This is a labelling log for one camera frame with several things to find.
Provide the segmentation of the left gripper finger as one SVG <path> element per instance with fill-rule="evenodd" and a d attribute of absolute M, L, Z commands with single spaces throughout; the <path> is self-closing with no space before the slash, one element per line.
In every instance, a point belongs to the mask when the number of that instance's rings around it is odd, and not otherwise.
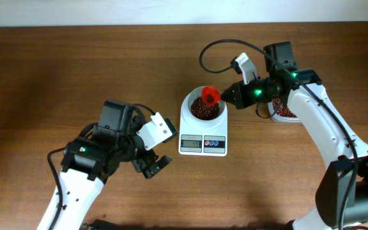
<path fill-rule="evenodd" d="M 171 123 L 171 120 L 168 118 L 164 119 L 169 131 L 172 133 L 172 135 L 170 137 L 168 137 L 167 139 L 164 140 L 164 142 L 169 142 L 170 140 L 174 139 L 177 136 L 177 130 L 174 127 L 174 125 Z"/>
<path fill-rule="evenodd" d="M 151 163 L 143 171 L 143 175 L 146 179 L 151 179 L 156 174 L 158 174 L 163 168 L 169 165 L 173 159 L 168 156 L 163 156 L 160 160 Z"/>

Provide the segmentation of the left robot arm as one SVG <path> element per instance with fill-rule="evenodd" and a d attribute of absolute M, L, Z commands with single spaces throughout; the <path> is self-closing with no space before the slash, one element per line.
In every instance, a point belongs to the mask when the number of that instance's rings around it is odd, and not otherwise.
<path fill-rule="evenodd" d="M 153 148 L 173 139 L 175 127 L 158 112 L 152 112 L 147 121 L 143 108 L 143 104 L 107 100 L 98 122 L 85 126 L 60 148 L 60 171 L 48 153 L 56 188 L 39 229 L 79 229 L 108 178 L 122 163 L 130 162 L 136 172 L 150 179 L 171 162 L 168 156 L 156 155 Z"/>

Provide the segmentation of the orange measuring scoop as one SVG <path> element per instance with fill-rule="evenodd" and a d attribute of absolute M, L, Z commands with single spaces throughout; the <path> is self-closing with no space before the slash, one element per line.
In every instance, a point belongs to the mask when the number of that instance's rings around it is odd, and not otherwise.
<path fill-rule="evenodd" d="M 209 106 L 214 106 L 221 100 L 220 92 L 215 86 L 205 86 L 201 90 L 201 98 Z"/>

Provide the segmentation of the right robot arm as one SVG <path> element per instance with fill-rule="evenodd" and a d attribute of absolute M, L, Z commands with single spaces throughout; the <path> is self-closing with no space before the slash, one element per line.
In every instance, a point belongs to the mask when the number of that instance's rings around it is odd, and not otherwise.
<path fill-rule="evenodd" d="M 287 229 L 360 229 L 368 222 L 368 144 L 339 114 L 317 73 L 297 66 L 290 42 L 258 51 L 265 56 L 269 76 L 258 78 L 252 61 L 241 54 L 231 68 L 243 80 L 221 99 L 237 109 L 281 100 L 306 128 L 326 166 L 315 208 L 290 221 Z"/>

